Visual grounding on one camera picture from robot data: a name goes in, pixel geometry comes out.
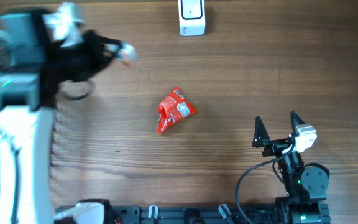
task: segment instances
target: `wooden table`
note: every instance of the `wooden table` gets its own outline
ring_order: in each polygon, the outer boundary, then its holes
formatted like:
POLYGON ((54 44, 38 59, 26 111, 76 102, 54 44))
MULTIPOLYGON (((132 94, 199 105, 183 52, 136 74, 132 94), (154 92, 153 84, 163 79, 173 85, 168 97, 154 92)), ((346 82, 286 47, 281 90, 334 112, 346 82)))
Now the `wooden table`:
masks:
MULTIPOLYGON (((358 4, 208 1, 200 37, 179 35, 176 1, 82 6, 89 29, 134 44, 139 61, 111 65, 91 97, 60 104, 54 206, 234 203, 239 176, 266 160, 251 148, 255 117, 284 138, 295 110, 318 130, 302 156, 331 171, 332 223, 358 223, 358 4), (157 105, 175 85, 200 112, 156 134, 157 105)), ((284 195, 271 166, 240 191, 242 202, 284 195)))

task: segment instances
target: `red object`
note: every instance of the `red object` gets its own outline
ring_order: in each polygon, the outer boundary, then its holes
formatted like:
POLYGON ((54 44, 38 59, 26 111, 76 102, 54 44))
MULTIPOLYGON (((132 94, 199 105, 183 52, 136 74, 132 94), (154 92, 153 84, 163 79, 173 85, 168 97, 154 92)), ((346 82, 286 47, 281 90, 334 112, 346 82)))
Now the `red object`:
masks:
POLYGON ((181 119, 198 112, 198 110, 187 101, 177 86, 159 104, 157 111, 160 114, 157 133, 164 132, 181 119))

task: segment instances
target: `crumpled red wrapper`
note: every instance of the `crumpled red wrapper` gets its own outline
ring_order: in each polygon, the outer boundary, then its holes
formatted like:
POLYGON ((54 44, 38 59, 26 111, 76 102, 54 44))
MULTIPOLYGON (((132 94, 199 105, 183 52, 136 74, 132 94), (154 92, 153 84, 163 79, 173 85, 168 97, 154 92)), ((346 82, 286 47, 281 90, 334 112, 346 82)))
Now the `crumpled red wrapper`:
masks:
POLYGON ((163 101, 161 101, 157 111, 160 114, 157 133, 164 132, 167 128, 181 119, 198 112, 198 110, 187 101, 180 88, 177 86, 163 101))

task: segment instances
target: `orange object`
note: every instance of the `orange object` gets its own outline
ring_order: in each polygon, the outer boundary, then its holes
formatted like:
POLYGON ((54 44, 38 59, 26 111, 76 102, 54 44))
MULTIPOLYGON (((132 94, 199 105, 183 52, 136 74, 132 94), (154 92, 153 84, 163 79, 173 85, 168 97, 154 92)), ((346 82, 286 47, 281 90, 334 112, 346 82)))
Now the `orange object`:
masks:
POLYGON ((157 133, 164 132, 181 119, 198 112, 177 86, 159 104, 157 111, 160 114, 157 133))

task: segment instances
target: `snack package in bin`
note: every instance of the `snack package in bin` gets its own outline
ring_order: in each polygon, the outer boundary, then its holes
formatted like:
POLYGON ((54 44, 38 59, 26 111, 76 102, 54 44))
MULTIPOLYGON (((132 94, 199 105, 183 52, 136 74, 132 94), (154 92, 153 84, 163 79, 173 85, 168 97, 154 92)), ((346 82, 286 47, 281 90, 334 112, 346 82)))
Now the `snack package in bin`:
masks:
POLYGON ((198 110, 187 101, 177 86, 163 101, 161 101, 157 111, 160 114, 157 133, 164 132, 167 128, 181 119, 198 112, 198 110))

